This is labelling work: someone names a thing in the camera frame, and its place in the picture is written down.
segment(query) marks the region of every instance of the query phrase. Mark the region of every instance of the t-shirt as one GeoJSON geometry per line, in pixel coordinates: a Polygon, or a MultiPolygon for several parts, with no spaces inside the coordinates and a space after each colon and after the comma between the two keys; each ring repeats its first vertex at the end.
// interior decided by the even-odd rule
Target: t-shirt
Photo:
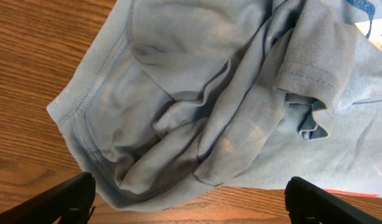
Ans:
{"type": "Polygon", "coordinates": [[[114,208],[292,176],[382,197],[382,0],[118,1],[47,110],[114,208]]]}

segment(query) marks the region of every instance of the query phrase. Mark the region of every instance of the black object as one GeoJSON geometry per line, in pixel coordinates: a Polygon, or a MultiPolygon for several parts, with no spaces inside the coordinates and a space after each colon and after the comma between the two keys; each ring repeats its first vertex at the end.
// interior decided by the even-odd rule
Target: black object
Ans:
{"type": "Polygon", "coordinates": [[[75,177],[0,214],[0,223],[86,224],[93,209],[96,182],[89,172],[75,177]]]}
{"type": "Polygon", "coordinates": [[[286,186],[285,206],[292,224],[382,224],[300,177],[293,177],[286,186]]]}
{"type": "MultiPolygon", "coordinates": [[[[0,214],[0,223],[87,224],[93,213],[96,183],[83,172],[54,188],[0,214]]],[[[285,205],[292,224],[382,224],[318,188],[293,177],[285,189],[285,205]]]]}

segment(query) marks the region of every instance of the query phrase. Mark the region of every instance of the wooden table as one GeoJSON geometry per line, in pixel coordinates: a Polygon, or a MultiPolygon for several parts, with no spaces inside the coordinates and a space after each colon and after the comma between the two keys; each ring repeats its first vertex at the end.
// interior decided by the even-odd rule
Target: wooden table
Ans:
{"type": "MultiPolygon", "coordinates": [[[[0,0],[0,212],[80,172],[45,108],[71,79],[114,2],[0,0]]],[[[142,215],[113,210],[97,197],[90,223],[289,223],[283,193],[221,187],[142,215]]],[[[381,199],[339,197],[382,219],[381,199]]]]}

